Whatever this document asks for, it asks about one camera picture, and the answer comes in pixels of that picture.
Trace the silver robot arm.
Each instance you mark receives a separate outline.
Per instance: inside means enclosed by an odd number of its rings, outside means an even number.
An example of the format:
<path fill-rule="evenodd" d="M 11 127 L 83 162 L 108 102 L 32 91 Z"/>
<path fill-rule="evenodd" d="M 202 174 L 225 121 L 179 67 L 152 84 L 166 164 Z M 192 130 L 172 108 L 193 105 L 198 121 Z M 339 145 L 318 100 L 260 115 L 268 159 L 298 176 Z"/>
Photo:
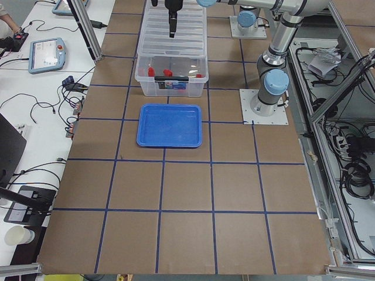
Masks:
<path fill-rule="evenodd" d="M 250 32 L 257 30 L 259 26 L 267 27 L 268 24 L 259 25 L 258 19 L 260 17 L 260 8 L 253 6 L 240 6 L 237 15 L 237 28 L 242 35 L 247 35 Z"/>
<path fill-rule="evenodd" d="M 328 1 L 224 1 L 228 5 L 252 6 L 271 11 L 282 11 L 275 35 L 266 51 L 259 57 L 260 78 L 258 94 L 251 100 L 251 110 L 268 117 L 274 114 L 278 101 L 289 85 L 289 77 L 281 70 L 288 48 L 302 20 L 328 6 Z"/>

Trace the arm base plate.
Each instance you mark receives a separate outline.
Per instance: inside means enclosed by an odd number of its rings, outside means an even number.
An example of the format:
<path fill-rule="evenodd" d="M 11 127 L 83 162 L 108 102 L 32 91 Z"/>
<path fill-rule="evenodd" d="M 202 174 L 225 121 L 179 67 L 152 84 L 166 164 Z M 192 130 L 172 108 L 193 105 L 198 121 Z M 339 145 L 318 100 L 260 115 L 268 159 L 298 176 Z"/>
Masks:
<path fill-rule="evenodd" d="M 231 37 L 234 39 L 257 39 L 265 40 L 267 38 L 266 29 L 264 27 L 264 21 L 260 18 L 257 19 L 257 23 L 244 28 L 238 24 L 237 16 L 230 16 L 230 30 Z"/>
<path fill-rule="evenodd" d="M 240 89 L 243 123 L 249 125 L 289 125 L 282 98 L 277 104 L 265 105 L 258 99 L 257 89 Z"/>

